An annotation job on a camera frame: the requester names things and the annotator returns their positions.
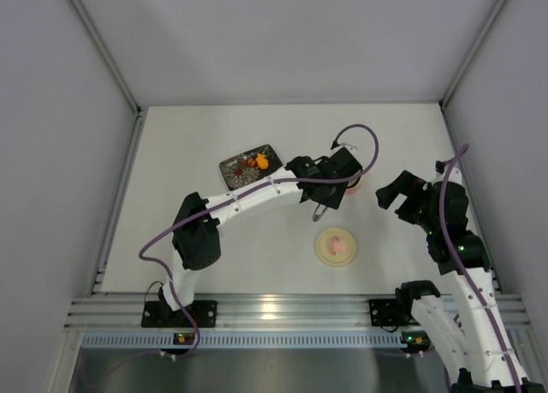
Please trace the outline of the orange fish-shaped food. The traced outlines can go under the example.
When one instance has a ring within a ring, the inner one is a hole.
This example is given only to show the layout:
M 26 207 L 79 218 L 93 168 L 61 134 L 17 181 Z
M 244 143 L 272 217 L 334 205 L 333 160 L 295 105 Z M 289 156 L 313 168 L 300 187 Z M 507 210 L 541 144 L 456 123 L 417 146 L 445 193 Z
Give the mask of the orange fish-shaped food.
M 268 157 L 263 153 L 258 153 L 254 159 L 256 167 L 260 170 L 267 170 L 269 168 Z

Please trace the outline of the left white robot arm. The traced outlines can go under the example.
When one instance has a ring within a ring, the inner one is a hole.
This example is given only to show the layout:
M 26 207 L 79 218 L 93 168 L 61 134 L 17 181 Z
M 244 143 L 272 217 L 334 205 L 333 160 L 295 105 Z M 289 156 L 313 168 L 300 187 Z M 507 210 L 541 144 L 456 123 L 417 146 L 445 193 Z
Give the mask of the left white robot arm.
M 223 195 L 203 198 L 188 195 L 176 215 L 171 262 L 172 278 L 162 287 L 163 303 L 173 312 L 194 301 L 199 272 L 216 263 L 222 254 L 221 238 L 246 220 L 286 205 L 311 200 L 319 207 L 338 209 L 350 182 L 363 166 L 347 148 L 317 159 L 298 156 L 285 166 L 250 185 Z

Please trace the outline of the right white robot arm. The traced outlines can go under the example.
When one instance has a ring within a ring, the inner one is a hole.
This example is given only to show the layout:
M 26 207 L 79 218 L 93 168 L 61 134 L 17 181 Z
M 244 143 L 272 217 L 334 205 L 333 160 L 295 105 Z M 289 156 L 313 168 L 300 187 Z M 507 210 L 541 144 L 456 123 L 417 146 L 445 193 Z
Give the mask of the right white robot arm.
M 483 241 L 468 227 L 468 197 L 460 174 L 427 182 L 404 170 L 376 192 L 378 205 L 404 201 L 396 215 L 426 233 L 427 251 L 457 313 L 446 311 L 428 280 L 396 289 L 402 316 L 422 327 L 444 363 L 452 392 L 543 392 L 522 367 L 497 305 L 491 264 Z

